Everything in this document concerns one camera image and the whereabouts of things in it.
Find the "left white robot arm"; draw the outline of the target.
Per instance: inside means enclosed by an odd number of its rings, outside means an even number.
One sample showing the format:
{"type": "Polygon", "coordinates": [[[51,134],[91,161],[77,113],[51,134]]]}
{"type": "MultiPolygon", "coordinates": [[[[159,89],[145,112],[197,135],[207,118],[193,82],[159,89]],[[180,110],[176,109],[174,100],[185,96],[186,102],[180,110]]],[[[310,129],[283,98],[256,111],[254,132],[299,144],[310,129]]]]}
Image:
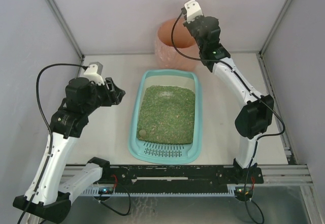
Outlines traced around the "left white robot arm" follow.
{"type": "Polygon", "coordinates": [[[24,213],[53,223],[63,222],[73,202],[94,182],[103,179],[117,182],[109,161],[98,157],[91,158],[81,172],[65,183],[60,181],[89,115],[99,107],[120,104],[125,95],[110,77],[102,85],[88,78],[75,78],[65,91],[65,98],[47,124],[48,142],[34,180],[25,194],[13,201],[13,206],[24,213]]]}

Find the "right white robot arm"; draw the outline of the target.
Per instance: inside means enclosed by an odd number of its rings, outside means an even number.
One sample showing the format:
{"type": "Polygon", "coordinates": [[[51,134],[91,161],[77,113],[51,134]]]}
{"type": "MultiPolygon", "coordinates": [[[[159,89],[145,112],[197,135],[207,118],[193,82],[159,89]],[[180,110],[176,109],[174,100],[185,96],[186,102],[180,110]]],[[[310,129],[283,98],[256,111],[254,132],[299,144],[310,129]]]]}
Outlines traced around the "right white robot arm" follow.
{"type": "Polygon", "coordinates": [[[186,18],[183,25],[199,48],[199,60],[219,77],[236,96],[240,112],[235,128],[240,135],[238,155],[233,166],[226,168],[222,177],[234,183],[244,182],[254,172],[257,144],[272,122],[274,99],[258,92],[237,69],[229,52],[220,43],[221,29],[215,17],[186,18]]]}

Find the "beige litter clump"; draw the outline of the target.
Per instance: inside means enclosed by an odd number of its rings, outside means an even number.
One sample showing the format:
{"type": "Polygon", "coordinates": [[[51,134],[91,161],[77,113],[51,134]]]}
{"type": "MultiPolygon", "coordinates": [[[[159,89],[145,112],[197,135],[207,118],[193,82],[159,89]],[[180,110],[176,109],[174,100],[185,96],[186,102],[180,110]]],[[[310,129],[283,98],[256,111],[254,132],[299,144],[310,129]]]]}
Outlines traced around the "beige litter clump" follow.
{"type": "Polygon", "coordinates": [[[145,137],[145,136],[146,136],[146,134],[147,134],[147,133],[146,133],[146,131],[145,131],[144,129],[142,129],[142,130],[139,130],[139,136],[140,136],[140,137],[142,137],[142,138],[143,138],[143,137],[145,137]]]}

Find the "green cat litter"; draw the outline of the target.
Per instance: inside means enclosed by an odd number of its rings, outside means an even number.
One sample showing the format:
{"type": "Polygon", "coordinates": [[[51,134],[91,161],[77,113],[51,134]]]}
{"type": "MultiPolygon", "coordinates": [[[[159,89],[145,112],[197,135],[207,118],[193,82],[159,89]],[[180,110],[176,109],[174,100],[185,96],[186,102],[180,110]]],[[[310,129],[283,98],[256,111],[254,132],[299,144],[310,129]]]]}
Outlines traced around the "green cat litter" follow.
{"type": "Polygon", "coordinates": [[[178,86],[153,85],[145,90],[137,124],[142,141],[187,145],[193,142],[195,93],[178,86]],[[139,130],[146,131],[145,137],[139,130]]]}

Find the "teal plastic litter box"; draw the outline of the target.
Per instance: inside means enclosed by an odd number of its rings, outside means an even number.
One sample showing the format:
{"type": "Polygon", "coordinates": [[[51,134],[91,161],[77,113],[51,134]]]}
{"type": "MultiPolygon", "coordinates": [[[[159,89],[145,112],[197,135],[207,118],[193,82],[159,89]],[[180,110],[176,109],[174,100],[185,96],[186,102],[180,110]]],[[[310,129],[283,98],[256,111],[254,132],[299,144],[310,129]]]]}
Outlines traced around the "teal plastic litter box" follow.
{"type": "Polygon", "coordinates": [[[154,164],[189,164],[196,160],[201,153],[202,126],[202,87],[195,73],[171,69],[148,70],[144,73],[138,88],[128,137],[128,149],[133,157],[154,164]],[[194,92],[194,132],[193,141],[190,144],[157,144],[137,139],[138,117],[143,97],[146,89],[154,85],[177,86],[194,92]]]}

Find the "pink lined trash bin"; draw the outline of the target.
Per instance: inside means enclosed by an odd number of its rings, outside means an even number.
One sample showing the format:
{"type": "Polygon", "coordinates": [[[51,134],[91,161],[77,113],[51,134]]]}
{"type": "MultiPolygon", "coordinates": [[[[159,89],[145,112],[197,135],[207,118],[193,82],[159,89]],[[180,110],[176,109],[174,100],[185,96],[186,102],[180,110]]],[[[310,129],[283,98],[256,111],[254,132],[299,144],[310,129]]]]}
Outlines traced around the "pink lined trash bin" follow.
{"type": "Polygon", "coordinates": [[[194,71],[199,64],[198,60],[181,55],[199,58],[199,49],[195,39],[183,26],[184,18],[176,21],[175,18],[165,21],[157,30],[154,50],[157,64],[161,69],[177,69],[194,71]]]}

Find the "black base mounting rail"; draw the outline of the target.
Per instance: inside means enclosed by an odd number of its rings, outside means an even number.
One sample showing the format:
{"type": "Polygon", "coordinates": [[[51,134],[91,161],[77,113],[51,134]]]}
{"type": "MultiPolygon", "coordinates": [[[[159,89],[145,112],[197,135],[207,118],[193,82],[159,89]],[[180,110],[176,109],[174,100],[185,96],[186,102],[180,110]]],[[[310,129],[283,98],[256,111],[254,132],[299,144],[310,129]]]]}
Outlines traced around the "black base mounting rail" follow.
{"type": "Polygon", "coordinates": [[[184,192],[224,190],[227,186],[262,184],[260,168],[249,171],[222,165],[111,165],[91,187],[184,192]]]}

